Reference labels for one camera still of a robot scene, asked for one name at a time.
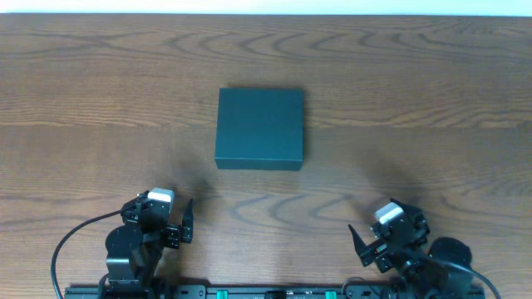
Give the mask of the black gift box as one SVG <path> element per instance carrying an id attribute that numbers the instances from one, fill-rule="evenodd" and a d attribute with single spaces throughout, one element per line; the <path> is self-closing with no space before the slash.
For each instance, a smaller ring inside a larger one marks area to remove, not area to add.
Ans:
<path id="1" fill-rule="evenodd" d="M 303 100 L 301 90 L 221 88 L 214 153 L 217 167 L 300 170 Z"/>

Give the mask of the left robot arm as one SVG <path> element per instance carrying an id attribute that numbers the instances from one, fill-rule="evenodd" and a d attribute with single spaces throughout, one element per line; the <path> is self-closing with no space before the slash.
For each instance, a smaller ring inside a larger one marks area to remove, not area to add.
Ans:
<path id="1" fill-rule="evenodd" d="M 146 190 L 125 203 L 119 214 L 123 224 L 106 237 L 106 280 L 99 283 L 99 298 L 172 298 L 175 288 L 155 276 L 166 248 L 178 249 L 193 239 L 191 199 L 180 224 L 170 223 L 174 192 Z"/>

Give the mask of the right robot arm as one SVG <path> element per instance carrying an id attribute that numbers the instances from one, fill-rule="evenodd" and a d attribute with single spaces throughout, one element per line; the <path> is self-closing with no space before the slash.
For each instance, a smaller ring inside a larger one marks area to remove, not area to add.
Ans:
<path id="1" fill-rule="evenodd" d="M 471 289 L 472 254 L 461 241 L 438 238 L 429 252 L 430 228 L 424 212 L 415 206 L 391 199 L 374 213 L 371 226 L 376 240 L 364 243 L 348 225 L 353 245 L 364 267 L 375 264 L 379 272 L 396 270 L 401 291 L 415 298 L 466 298 Z"/>

